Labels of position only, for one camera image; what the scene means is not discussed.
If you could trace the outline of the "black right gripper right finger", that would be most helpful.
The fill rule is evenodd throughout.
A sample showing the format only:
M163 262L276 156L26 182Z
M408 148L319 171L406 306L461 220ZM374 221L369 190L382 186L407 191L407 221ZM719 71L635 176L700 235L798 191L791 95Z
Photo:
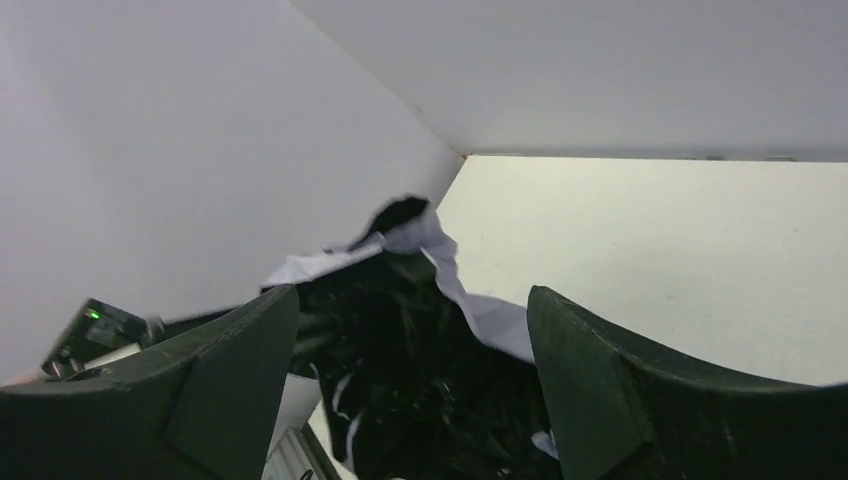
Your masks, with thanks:
M847 388L721 367L535 286L527 321L566 479L843 479Z

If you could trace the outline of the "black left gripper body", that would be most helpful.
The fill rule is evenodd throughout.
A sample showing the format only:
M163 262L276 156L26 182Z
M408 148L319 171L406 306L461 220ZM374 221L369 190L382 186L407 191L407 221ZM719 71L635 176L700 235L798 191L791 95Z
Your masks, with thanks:
M40 369L69 379L83 371L140 352L164 338L159 317L143 318L100 300L85 300L59 334Z

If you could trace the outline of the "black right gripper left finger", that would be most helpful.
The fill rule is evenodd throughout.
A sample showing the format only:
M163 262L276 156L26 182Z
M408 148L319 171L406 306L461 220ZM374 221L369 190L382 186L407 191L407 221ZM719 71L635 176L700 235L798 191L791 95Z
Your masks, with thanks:
M297 332L291 286L69 380L1 390L5 479L258 479Z

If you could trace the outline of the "lavender folding umbrella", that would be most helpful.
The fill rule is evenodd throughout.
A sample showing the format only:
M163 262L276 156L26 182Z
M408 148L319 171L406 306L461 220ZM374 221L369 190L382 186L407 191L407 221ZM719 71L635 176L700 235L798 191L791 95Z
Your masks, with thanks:
M522 306L468 293L456 242L422 197L352 243L290 255L289 370L318 382L333 457L360 479L558 479Z

